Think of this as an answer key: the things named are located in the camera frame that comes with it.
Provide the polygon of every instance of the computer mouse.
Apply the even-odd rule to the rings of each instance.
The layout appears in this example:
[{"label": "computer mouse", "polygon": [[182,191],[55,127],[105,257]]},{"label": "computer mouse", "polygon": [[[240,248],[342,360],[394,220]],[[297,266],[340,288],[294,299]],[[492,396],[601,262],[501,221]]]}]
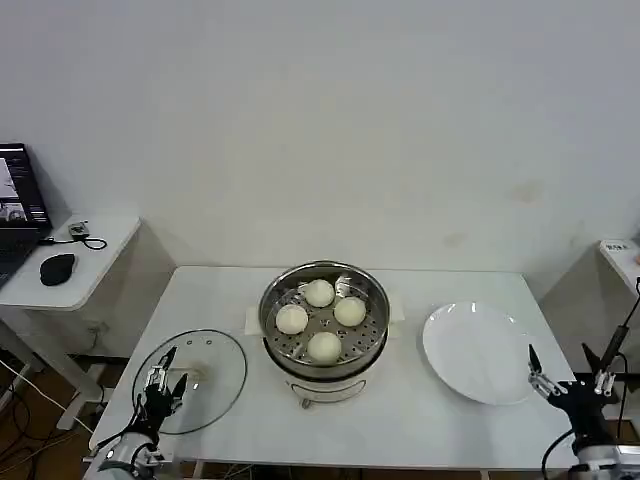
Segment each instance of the computer mouse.
[{"label": "computer mouse", "polygon": [[75,263],[76,256],[73,253],[63,253],[47,258],[40,265],[40,281],[47,287],[66,282],[73,273]]}]

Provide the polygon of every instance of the wooden floor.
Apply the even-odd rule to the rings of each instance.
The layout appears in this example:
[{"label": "wooden floor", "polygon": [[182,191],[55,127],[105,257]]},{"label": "wooden floor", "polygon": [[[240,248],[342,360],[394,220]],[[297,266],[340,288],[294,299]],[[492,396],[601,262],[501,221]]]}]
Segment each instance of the wooden floor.
[{"label": "wooden floor", "polygon": [[[19,363],[12,366],[17,370],[21,367]],[[115,387],[122,370],[123,367],[109,367],[100,379],[100,383],[106,387]],[[67,405],[73,396],[72,387],[49,368],[42,373],[32,374],[30,379],[62,405]],[[4,390],[11,380],[12,375],[0,366],[0,391]],[[89,434],[78,427],[70,433],[55,429],[61,412],[31,387],[21,387],[18,394],[28,405],[28,410],[18,398],[14,398],[9,407],[0,412],[0,479],[80,480],[86,470],[82,458],[88,453]],[[93,426],[91,424],[95,424],[98,420],[98,416],[92,412],[93,409],[82,413],[83,420],[86,420],[85,423],[90,426]],[[20,429],[33,439],[21,434]],[[624,425],[623,438],[627,443],[638,443],[638,437],[628,422],[625,422]],[[49,448],[31,457],[32,453],[47,445]],[[193,464],[183,465],[183,476],[190,477],[193,467]],[[227,478],[234,480],[480,479],[480,473],[475,471],[361,470],[287,466],[254,466],[251,471],[243,471],[244,468],[243,465],[209,463],[205,465],[202,478],[222,479],[228,475]],[[539,477],[538,472],[490,472],[490,475],[492,480]]]}]

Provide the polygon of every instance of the white table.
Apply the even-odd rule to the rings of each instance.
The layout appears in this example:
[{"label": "white table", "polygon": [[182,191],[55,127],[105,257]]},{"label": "white table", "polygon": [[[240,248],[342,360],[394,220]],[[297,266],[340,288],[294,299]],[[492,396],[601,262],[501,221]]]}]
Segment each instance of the white table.
[{"label": "white table", "polygon": [[[56,240],[69,240],[67,226],[80,221],[88,221],[91,237],[106,240],[107,247],[90,250],[82,243],[38,247],[0,288],[2,321],[81,393],[69,406],[69,415],[65,414],[58,423],[59,428],[67,429],[73,424],[71,414],[77,414],[87,401],[102,398],[102,390],[95,381],[102,368],[93,366],[85,373],[58,345],[55,329],[29,315],[29,310],[73,311],[81,308],[140,225],[140,219],[134,215],[73,215],[51,236]],[[76,255],[73,274],[64,284],[47,287],[40,281],[40,265],[61,253]]]},{"label": "white table", "polygon": [[[257,337],[244,335],[246,308],[283,269],[181,267],[142,335],[91,438],[123,428],[132,412],[135,374],[161,342],[185,330],[215,328],[233,335],[247,354],[248,376],[234,407],[215,424],[179,437],[163,436],[174,459],[221,462],[400,468],[538,469],[549,444],[570,425],[537,395],[508,407],[468,400],[448,388],[419,351],[418,338],[437,306],[473,299],[521,322],[533,336],[545,370],[573,379],[524,279],[510,273],[376,271],[401,299],[406,321],[389,340],[362,395],[333,405],[299,407]],[[575,458],[563,443],[550,467]]]}]

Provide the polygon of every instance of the white plate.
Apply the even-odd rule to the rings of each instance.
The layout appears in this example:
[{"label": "white plate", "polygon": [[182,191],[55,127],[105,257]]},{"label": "white plate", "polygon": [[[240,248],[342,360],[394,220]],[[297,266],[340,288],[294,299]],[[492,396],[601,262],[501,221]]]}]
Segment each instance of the white plate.
[{"label": "white plate", "polygon": [[422,343],[440,378],[466,397],[510,405],[532,391],[529,338],[516,320],[489,305],[445,305],[427,319]]}]

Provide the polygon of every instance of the desk leg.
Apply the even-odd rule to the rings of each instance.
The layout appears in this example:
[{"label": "desk leg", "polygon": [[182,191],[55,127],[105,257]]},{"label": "desk leg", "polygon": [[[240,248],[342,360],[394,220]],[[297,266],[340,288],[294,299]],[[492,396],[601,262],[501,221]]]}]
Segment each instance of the desk leg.
[{"label": "desk leg", "polygon": [[56,332],[44,322],[31,317],[25,310],[3,308],[0,310],[2,318],[27,346],[40,355],[51,367],[62,375],[71,385],[76,387],[86,397],[100,400],[102,390],[76,362],[71,360],[60,347],[56,339]]},{"label": "desk leg", "polygon": [[29,350],[29,347],[20,340],[20,337],[15,334],[7,325],[0,319],[0,345],[9,350],[14,357],[20,360],[25,365],[30,365],[32,370],[41,372],[44,369],[44,365],[38,358]]}]

